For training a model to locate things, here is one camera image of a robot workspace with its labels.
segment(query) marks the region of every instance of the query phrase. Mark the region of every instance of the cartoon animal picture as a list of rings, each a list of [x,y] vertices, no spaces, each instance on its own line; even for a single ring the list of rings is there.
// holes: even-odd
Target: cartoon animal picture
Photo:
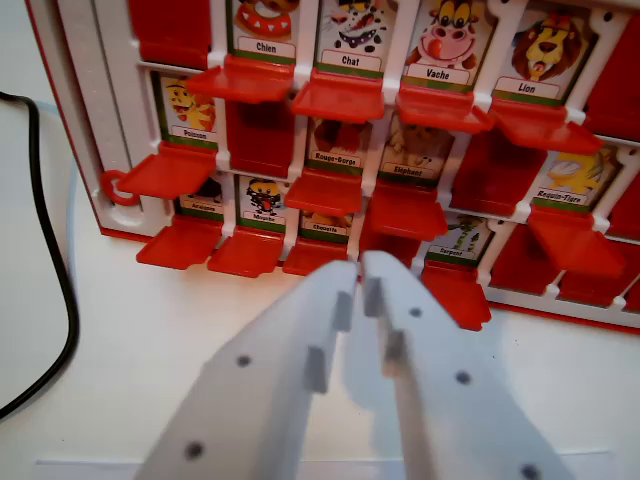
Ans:
[[[385,12],[397,11],[393,0],[328,0],[323,9],[324,32],[335,32],[333,47],[353,53],[380,51],[393,25]]]
[[[351,228],[353,219],[350,216],[347,217],[331,217],[328,215],[320,215],[316,212],[309,212],[307,210],[302,211],[302,216],[311,223],[318,223],[320,225],[329,225],[331,227]]]
[[[291,40],[291,16],[300,0],[238,0],[234,23],[254,38]]]
[[[280,207],[280,190],[273,180],[254,178],[249,182],[247,195],[251,198],[251,205],[256,207],[256,213],[277,215],[274,208]]]
[[[455,250],[462,250],[462,246],[464,245],[465,240],[469,236],[469,234],[474,231],[477,227],[482,225],[484,220],[472,217],[470,215],[458,215],[458,223],[449,225],[449,231],[451,230],[462,230],[462,233],[458,237],[456,244],[453,246]],[[467,252],[473,252],[473,249],[476,246],[476,242],[480,238],[480,232],[477,232],[474,236],[471,237],[471,241],[469,245],[467,245]]]
[[[196,193],[187,195],[189,198],[210,198],[214,203],[222,203],[222,186],[209,177]]]
[[[462,65],[474,68],[478,59],[474,53],[478,17],[471,13],[473,0],[442,0],[439,9],[431,10],[431,24],[424,29],[418,45],[405,62],[424,63],[454,68]]]
[[[371,131],[371,124],[355,125],[337,120],[321,120],[313,131],[316,145],[323,152],[341,148],[347,152],[356,152],[362,143],[362,134]]]
[[[405,125],[397,115],[391,120],[384,162],[439,171],[449,154],[453,138],[445,131],[419,125]]]
[[[525,80],[542,82],[571,67],[582,50],[582,38],[571,16],[551,13],[514,37],[511,64]]]
[[[186,79],[180,79],[167,85],[169,104],[178,118],[188,122],[191,128],[210,132],[216,121],[215,108],[208,101],[203,101],[198,95],[192,95],[187,90]]]
[[[585,194],[598,188],[605,163],[610,163],[611,152],[603,155],[574,155],[561,153],[547,176],[553,180],[549,188],[568,188],[571,193]]]

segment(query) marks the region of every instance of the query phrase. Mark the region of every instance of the character card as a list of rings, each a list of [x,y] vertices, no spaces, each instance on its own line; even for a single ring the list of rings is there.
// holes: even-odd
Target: character card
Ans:
[[[235,186],[238,225],[284,233],[288,183],[236,175]]]
[[[179,215],[223,222],[222,186],[217,175],[207,178],[196,193],[180,195],[175,202],[175,209]]]
[[[309,118],[306,164],[338,173],[362,175],[371,128],[368,122],[355,125]]]
[[[530,2],[493,96],[564,104],[597,39],[589,28],[589,14],[586,8]]]
[[[483,0],[422,0],[402,81],[471,91],[496,24]]]
[[[227,0],[229,53],[280,64],[296,63],[300,0]]]
[[[312,240],[346,244],[349,242],[352,223],[353,214],[330,217],[302,210],[298,235]]]
[[[433,241],[427,252],[427,260],[478,266],[493,236],[487,219],[453,212],[448,212],[446,218],[449,233]]]
[[[394,114],[378,177],[434,187],[452,145],[453,136],[446,130],[405,125]]]
[[[315,66],[382,77],[397,11],[396,0],[320,0]]]
[[[574,212],[593,210],[620,169],[616,153],[611,146],[589,156],[559,153],[531,203]]]
[[[162,139],[181,145],[218,148],[213,98],[191,94],[187,78],[151,72]]]

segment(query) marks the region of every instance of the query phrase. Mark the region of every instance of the name label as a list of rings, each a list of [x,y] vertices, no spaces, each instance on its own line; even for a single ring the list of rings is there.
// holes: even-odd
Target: name label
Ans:
[[[256,212],[242,212],[242,218],[247,220],[258,220],[259,222],[274,223],[276,225],[284,225],[285,219],[279,215],[262,215]]]
[[[457,83],[466,85],[471,74],[466,70],[454,68],[435,67],[433,65],[423,65],[412,63],[407,69],[409,77],[424,78],[426,80],[436,80],[438,82]]]
[[[405,177],[418,177],[426,179],[434,179],[438,175],[438,172],[430,168],[410,167],[408,165],[400,165],[398,163],[384,163],[382,165],[382,171],[386,173],[393,173],[395,175],[402,175]]]
[[[379,72],[382,68],[382,61],[379,57],[359,55],[357,53],[347,54],[338,50],[323,50],[320,61],[329,65],[340,65],[342,67],[372,70],[374,72]]]
[[[203,212],[209,213],[219,213],[222,215],[222,204],[221,203],[206,203],[202,201],[196,201],[189,197],[181,198],[180,205],[184,208],[191,208],[193,210],[201,210]]]
[[[359,167],[360,159],[358,157],[352,157],[351,155],[337,155],[335,153],[320,152],[314,150],[311,152],[311,160],[318,160],[320,162],[337,163],[339,165],[346,165],[348,167]]]
[[[546,200],[554,200],[556,202],[572,203],[574,205],[586,205],[589,198],[586,195],[577,195],[575,193],[560,192],[558,190],[549,190],[541,188],[536,194],[537,198]]]
[[[467,260],[473,260],[473,258],[475,257],[475,254],[473,252],[441,247],[440,245],[432,245],[431,247],[429,247],[429,252],[446,255],[448,257],[466,258]]]
[[[556,98],[560,92],[560,87],[550,83],[529,82],[517,78],[500,77],[498,83],[496,83],[496,90],[520,93],[532,97]]]
[[[245,52],[276,55],[278,57],[296,58],[296,47],[291,43],[274,42],[252,37],[238,37],[238,50]]]
[[[203,142],[215,142],[218,140],[218,134],[216,132],[205,132],[204,130],[178,127],[177,125],[171,126],[171,135],[175,135],[176,137],[194,138],[196,140],[202,140]]]
[[[349,235],[349,232],[346,228],[335,227],[333,225],[323,225],[321,223],[307,223],[303,228],[315,230],[316,232],[333,233],[335,235]]]

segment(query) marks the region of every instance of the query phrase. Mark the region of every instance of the black cable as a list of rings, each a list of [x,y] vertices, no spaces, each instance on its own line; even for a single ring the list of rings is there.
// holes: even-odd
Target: black cable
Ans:
[[[0,100],[9,102],[21,102],[25,104],[29,110],[29,170],[31,172],[31,190],[33,192],[33,201],[36,206],[38,220],[44,239],[47,242],[47,248],[51,255],[53,267],[58,276],[64,303],[67,307],[67,317],[69,320],[69,330],[67,332],[67,340],[62,347],[62,351],[55,362],[42,374],[33,384],[15,399],[0,409],[0,420],[7,417],[18,408],[22,407],[31,397],[38,393],[51,380],[56,378],[68,362],[73,357],[80,336],[80,316],[78,314],[78,305],[76,296],[73,291],[73,285],[69,280],[69,274],[64,265],[64,260],[60,254],[60,248],[56,241],[49,213],[47,212],[47,204],[44,200],[44,191],[42,189],[42,175],[40,172],[40,115],[38,107],[29,97],[20,97],[0,92]]]

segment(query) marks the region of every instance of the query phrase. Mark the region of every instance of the white table surface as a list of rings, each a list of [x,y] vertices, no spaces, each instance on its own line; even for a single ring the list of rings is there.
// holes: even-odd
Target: white table surface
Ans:
[[[51,103],[20,0],[3,2],[0,89]],[[43,114],[46,193],[64,237],[71,154],[55,115]],[[66,312],[29,189],[26,112],[0,105],[0,404],[56,357]],[[33,462],[140,461],[201,364],[300,281],[280,269],[258,279],[140,265],[140,244],[101,236],[81,184],[72,237],[82,322],[78,353],[37,401],[0,423],[0,477],[29,479]],[[66,249],[67,242],[62,238]],[[330,393],[317,397],[308,460],[401,456],[390,385],[370,330],[341,334]],[[640,475],[640,337],[494,311],[466,332],[559,452],[610,450],[620,479]]]

